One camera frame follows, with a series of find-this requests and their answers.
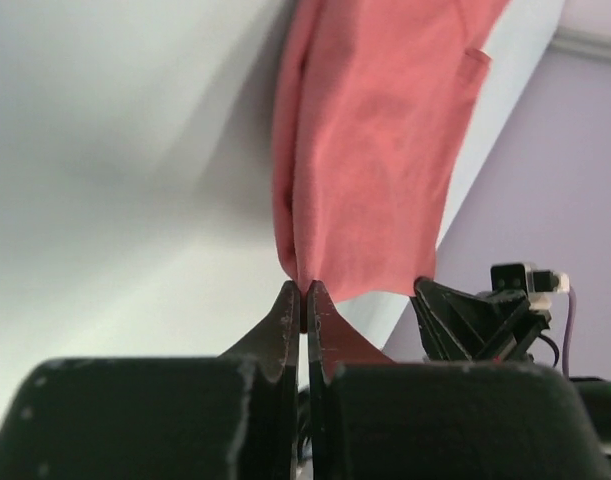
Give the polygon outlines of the salmon pink t shirt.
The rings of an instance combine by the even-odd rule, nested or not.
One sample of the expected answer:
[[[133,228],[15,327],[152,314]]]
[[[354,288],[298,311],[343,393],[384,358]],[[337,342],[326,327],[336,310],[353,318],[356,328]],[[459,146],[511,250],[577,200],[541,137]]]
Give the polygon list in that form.
[[[272,204],[286,274],[345,301],[435,271],[455,161],[502,1],[302,1],[274,102]]]

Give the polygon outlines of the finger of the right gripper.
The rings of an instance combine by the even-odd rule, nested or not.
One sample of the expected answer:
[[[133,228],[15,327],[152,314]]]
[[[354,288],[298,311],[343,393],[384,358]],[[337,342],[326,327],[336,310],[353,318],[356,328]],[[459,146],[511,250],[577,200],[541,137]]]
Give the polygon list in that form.
[[[414,283],[412,306],[421,343],[431,361],[471,361],[482,350],[474,326],[480,298],[420,277]]]

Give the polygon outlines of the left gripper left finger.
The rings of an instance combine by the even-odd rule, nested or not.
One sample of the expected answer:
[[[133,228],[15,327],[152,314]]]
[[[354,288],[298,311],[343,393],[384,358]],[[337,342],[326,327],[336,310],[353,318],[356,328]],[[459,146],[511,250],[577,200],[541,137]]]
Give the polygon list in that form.
[[[216,357],[58,358],[0,427],[0,479],[292,479],[301,295]]]

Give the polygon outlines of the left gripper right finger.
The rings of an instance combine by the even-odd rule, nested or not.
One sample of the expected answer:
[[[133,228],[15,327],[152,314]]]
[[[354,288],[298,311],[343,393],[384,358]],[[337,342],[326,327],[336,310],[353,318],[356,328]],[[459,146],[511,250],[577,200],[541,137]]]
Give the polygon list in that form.
[[[392,361],[306,297],[317,479],[609,479],[580,396],[530,363]]]

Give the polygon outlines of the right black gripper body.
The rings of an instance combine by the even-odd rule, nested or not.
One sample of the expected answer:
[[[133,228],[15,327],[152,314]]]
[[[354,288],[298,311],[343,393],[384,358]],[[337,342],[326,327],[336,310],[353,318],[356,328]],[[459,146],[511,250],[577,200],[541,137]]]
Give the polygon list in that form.
[[[462,357],[471,361],[518,361],[549,328],[552,302],[520,290],[449,296],[449,329]]]

